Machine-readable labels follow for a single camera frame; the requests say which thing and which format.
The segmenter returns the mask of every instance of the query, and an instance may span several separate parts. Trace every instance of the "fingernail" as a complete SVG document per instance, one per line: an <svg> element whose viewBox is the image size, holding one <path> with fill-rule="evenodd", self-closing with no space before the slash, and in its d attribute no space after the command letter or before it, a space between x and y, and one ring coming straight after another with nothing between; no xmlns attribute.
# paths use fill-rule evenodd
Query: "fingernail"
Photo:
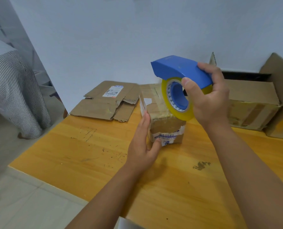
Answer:
<svg viewBox="0 0 283 229"><path fill-rule="evenodd" d="M185 86L189 80L187 77L182 78L182 85Z"/></svg>

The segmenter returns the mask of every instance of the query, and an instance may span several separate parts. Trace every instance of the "wooden table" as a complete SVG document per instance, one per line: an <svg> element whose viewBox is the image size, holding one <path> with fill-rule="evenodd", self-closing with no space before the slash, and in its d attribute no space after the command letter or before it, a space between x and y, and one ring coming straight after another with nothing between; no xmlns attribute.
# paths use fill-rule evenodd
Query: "wooden table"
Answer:
<svg viewBox="0 0 283 229"><path fill-rule="evenodd" d="M127 123L68 116L10 166L89 201L126 161L140 119L139 107ZM234 130L283 180L283 139ZM182 144L162 148L122 216L145 228L246 227L214 147L195 119L187 123Z"/></svg>

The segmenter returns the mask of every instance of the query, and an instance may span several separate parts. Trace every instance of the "floor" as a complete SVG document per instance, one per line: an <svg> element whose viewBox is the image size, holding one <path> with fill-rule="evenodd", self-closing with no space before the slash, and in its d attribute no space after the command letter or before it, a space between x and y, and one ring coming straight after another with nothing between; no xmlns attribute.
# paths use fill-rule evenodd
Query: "floor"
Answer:
<svg viewBox="0 0 283 229"><path fill-rule="evenodd" d="M41 92L50 112L53 128L63 120L64 106L55 97L49 97L54 92L53 88L41 87ZM18 139L18 132L15 126L0 115L0 229L65 228L87 202L7 167L38 140ZM120 218L115 228L141 227Z"/></svg>

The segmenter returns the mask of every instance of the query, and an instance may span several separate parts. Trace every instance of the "striped pants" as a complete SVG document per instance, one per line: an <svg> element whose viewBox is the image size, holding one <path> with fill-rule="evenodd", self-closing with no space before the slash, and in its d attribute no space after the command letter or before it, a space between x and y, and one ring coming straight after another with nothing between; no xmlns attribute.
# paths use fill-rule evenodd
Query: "striped pants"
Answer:
<svg viewBox="0 0 283 229"><path fill-rule="evenodd" d="M0 114L28 139L51 126L34 73L17 50L0 55Z"/></svg>

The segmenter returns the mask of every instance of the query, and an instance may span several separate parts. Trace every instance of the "tape roll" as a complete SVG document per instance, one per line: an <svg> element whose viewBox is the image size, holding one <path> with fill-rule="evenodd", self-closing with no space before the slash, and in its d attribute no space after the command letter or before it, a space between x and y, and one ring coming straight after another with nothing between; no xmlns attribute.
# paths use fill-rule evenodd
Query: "tape roll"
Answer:
<svg viewBox="0 0 283 229"><path fill-rule="evenodd" d="M193 104L183 93L181 78L162 80L162 94L169 111L178 119L189 121L193 118ZM204 94L212 92L212 85L202 89Z"/></svg>

